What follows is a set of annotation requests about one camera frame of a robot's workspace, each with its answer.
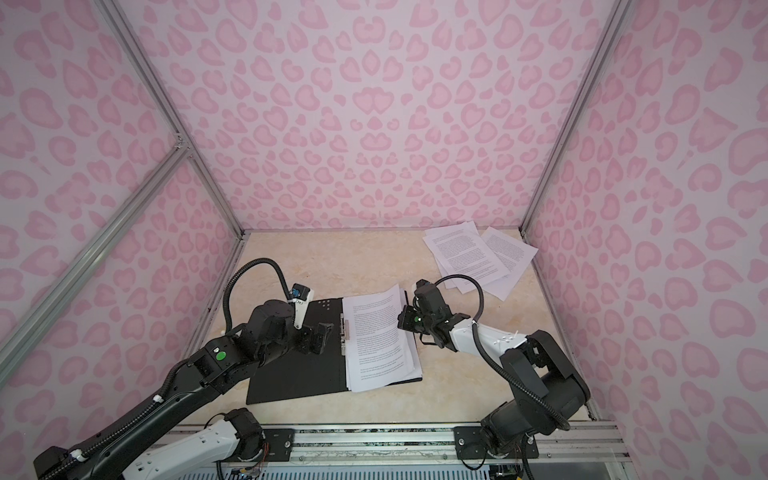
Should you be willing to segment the red and black folder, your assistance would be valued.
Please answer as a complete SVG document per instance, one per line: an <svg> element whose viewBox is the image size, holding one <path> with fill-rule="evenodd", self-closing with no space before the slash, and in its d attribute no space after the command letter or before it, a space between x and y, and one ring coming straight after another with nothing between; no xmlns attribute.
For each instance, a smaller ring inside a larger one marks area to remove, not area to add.
<svg viewBox="0 0 768 480"><path fill-rule="evenodd" d="M349 391L344 356L342 299L314 300L309 304L305 324L334 325L320 355L292 351L260 369L250 380L246 403L264 404Z"/></svg>

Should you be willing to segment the large text sheet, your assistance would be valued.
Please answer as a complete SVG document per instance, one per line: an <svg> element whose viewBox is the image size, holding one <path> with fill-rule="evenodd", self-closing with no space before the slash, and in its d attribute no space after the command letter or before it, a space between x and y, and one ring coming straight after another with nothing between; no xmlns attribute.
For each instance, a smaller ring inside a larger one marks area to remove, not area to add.
<svg viewBox="0 0 768 480"><path fill-rule="evenodd" d="M473 222L429 229L423 240L443 276L471 277L486 287L511 273L481 238Z"/></svg>

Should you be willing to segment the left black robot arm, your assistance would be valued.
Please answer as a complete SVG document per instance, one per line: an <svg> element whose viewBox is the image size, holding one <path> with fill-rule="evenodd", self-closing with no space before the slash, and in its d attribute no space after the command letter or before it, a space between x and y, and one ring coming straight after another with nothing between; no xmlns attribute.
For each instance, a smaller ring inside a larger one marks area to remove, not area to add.
<svg viewBox="0 0 768 480"><path fill-rule="evenodd" d="M255 372L292 352L321 354L329 323L298 325L299 303L269 300L248 322L208 341L174 365L161 386L90 438L68 448L50 447L34 462L40 479L169 479L208 462L261 455L261 425L238 409L213 426L173 445L154 444L182 420Z"/></svg>

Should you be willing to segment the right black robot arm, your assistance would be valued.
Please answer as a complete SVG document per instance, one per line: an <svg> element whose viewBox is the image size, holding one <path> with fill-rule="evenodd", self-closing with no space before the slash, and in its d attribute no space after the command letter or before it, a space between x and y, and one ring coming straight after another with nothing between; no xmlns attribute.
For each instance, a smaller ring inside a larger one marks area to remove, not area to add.
<svg viewBox="0 0 768 480"><path fill-rule="evenodd" d="M453 312L439 286L467 280L478 292L474 315ZM481 358L510 387L513 399L486 415L471 436L459 438L457 456L504 458L526 456L535 436L571 429L570 419L591 398L590 390L554 337L544 330L530 334L505 332L485 326L480 319L485 295L479 282L452 274L436 282L421 279L398 315L398 328L428 336L429 346Z"/></svg>

